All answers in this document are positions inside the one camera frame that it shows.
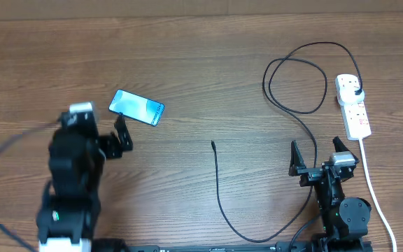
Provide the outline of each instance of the cable tip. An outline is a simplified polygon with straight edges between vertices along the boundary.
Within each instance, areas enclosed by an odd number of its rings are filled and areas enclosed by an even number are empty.
[[[215,151],[215,143],[211,140],[211,146],[213,147],[213,151]]]

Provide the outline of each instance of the power strip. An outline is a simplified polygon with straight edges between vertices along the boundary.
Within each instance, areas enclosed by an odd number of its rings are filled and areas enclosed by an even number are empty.
[[[367,110],[365,108],[365,103],[363,103],[365,94],[362,91],[360,96],[355,95],[355,90],[358,89],[360,85],[357,76],[351,74],[341,74],[337,76],[335,79],[335,86],[337,88],[337,99],[341,107],[346,136],[351,141],[358,140],[359,142],[360,150],[362,151],[363,169],[365,171],[369,192],[371,193],[374,205],[376,205],[377,212],[379,213],[383,224],[385,224],[388,234],[390,234],[391,242],[393,244],[393,252],[397,252],[395,235],[377,202],[376,194],[374,193],[371,179],[369,177],[367,158],[363,146],[363,139],[371,135]]]

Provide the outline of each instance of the white cord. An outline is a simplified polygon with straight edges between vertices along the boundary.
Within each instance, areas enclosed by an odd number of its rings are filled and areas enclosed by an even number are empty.
[[[390,234],[391,243],[393,244],[393,252],[397,252],[395,234],[393,234],[390,224],[388,224],[388,221],[386,220],[385,216],[383,215],[381,207],[379,206],[379,203],[377,202],[376,194],[374,194],[374,190],[372,188],[371,179],[369,178],[369,172],[368,172],[367,157],[365,155],[365,149],[363,148],[363,140],[358,139],[358,143],[360,144],[360,150],[362,151],[363,169],[365,171],[365,176],[367,178],[369,192],[371,193],[372,200],[374,201],[374,204],[376,205],[377,212],[381,216],[383,224],[385,224],[386,230]]]

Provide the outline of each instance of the wall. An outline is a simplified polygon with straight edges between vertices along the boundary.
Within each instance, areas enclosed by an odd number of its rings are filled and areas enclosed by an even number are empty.
[[[403,11],[403,0],[0,0],[0,20]]]

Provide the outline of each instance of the wooden table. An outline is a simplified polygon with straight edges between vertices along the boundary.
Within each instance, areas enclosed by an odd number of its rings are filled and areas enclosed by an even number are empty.
[[[365,140],[372,182],[403,251],[403,13],[0,22],[0,143],[88,100],[96,101],[99,131],[106,133],[117,89],[150,97],[166,111],[158,127],[127,120],[135,149],[105,165],[97,236],[136,245],[246,244],[220,215],[213,139],[223,207],[239,232],[262,239],[295,215],[309,191],[288,176],[292,140],[313,165],[311,140],[265,100],[262,74],[273,58],[313,41],[343,43],[358,61],[373,132]],[[355,73],[352,61],[333,45],[296,57],[329,77],[321,109],[300,116],[318,140],[318,161],[334,151],[335,136],[360,156],[358,144],[346,140],[334,95],[335,76]],[[323,82],[317,69],[288,62],[274,92],[286,106],[306,111],[320,101]],[[30,136],[0,159],[1,222],[32,245],[54,130]],[[344,192],[372,203],[361,165]],[[317,213],[313,199],[272,242],[289,240]],[[320,231],[318,222],[301,238]],[[375,251],[390,251],[375,210],[365,239]],[[0,232],[0,251],[24,250]]]

